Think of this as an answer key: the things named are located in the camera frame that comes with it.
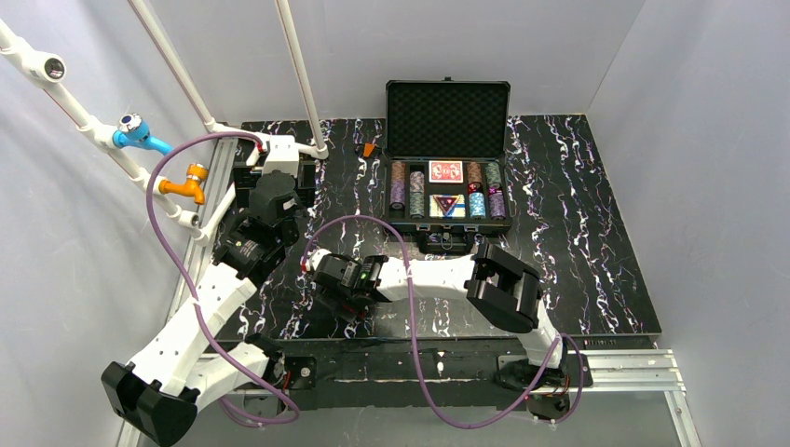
red playing card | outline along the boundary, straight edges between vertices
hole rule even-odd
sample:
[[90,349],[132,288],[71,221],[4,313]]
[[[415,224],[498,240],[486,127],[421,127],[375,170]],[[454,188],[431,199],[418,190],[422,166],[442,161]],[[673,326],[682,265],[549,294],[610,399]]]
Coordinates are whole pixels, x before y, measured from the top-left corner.
[[431,160],[429,162],[431,183],[463,183],[464,170],[460,161]]

white backdrop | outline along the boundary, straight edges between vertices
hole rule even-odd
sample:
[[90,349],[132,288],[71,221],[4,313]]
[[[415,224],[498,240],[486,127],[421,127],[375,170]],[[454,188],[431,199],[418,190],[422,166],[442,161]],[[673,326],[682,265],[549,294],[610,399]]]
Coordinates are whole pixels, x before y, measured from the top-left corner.
[[589,112],[703,445],[787,445],[790,5],[648,0]]
[[[0,18],[63,57],[63,84],[102,122],[138,112],[171,144],[205,133],[126,2],[2,2]],[[177,272],[123,171],[2,57],[0,85],[2,444],[114,445],[100,376],[162,327]],[[149,170],[161,158],[125,150]],[[170,177],[193,160],[208,163],[207,147]],[[163,228],[183,252],[184,233]]]
[[[305,118],[274,0],[152,0],[209,110]],[[295,0],[321,118],[384,115],[390,79],[506,80],[513,114],[587,111],[644,0]]]

orange faucet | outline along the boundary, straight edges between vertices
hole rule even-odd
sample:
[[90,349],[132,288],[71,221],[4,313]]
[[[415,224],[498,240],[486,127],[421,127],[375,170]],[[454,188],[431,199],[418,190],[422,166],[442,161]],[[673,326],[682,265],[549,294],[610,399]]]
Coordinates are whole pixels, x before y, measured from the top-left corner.
[[183,184],[173,183],[169,180],[163,180],[159,183],[159,192],[162,194],[173,193],[179,196],[192,197],[195,203],[203,205],[206,203],[206,196],[200,188],[209,177],[209,170],[204,168],[203,165],[191,164],[186,169],[186,182]]

poker chip case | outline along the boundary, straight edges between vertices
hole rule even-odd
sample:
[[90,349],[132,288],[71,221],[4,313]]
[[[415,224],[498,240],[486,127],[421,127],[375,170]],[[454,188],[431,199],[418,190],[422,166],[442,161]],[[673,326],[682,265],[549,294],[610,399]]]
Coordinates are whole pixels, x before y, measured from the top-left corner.
[[[399,232],[416,236],[423,252],[468,252],[475,234],[496,236],[511,228],[504,170],[510,92],[507,82],[445,79],[387,83],[387,143],[382,157],[386,179],[384,219]],[[430,182],[431,160],[463,162],[463,182]],[[477,217],[470,212],[470,163],[478,163],[483,173],[478,191],[485,196],[484,217],[480,217],[479,208]],[[497,170],[499,179],[494,180],[500,180],[501,186],[495,189],[489,177]],[[419,178],[424,178],[421,188],[412,182]],[[494,193],[501,193],[496,197],[500,207],[495,210],[504,216],[492,216],[490,200]],[[466,210],[453,215],[464,217],[431,216],[431,197],[439,195],[462,196]],[[474,199],[479,207],[479,197]],[[420,208],[421,217],[413,212]],[[436,237],[440,243],[431,244]]]

red triangle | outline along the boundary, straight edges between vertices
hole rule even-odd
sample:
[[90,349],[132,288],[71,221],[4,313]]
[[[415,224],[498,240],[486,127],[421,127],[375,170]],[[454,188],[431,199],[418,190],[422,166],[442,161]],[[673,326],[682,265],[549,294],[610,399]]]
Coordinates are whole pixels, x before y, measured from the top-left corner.
[[456,202],[458,202],[458,196],[434,196],[433,199],[439,204],[439,208],[442,209],[445,216],[453,209]]

